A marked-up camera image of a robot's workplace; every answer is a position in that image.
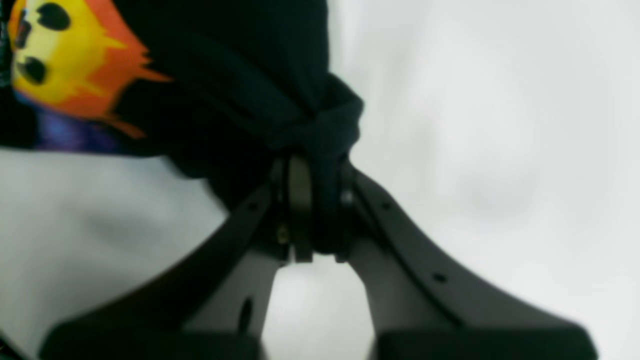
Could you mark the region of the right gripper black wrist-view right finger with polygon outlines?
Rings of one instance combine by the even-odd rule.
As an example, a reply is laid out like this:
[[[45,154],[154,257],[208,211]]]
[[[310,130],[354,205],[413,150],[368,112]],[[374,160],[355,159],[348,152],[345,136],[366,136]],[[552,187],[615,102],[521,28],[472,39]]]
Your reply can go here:
[[[377,182],[340,174],[345,251],[374,326],[373,360],[596,360],[589,333],[457,262]]]

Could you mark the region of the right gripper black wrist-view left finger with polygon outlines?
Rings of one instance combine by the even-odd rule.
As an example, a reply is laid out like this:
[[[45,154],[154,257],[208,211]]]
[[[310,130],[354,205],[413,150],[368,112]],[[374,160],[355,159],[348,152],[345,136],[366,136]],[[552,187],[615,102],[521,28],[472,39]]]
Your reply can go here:
[[[201,246],[140,288],[55,326],[41,360],[260,360],[275,275],[293,262],[309,166],[277,159]]]

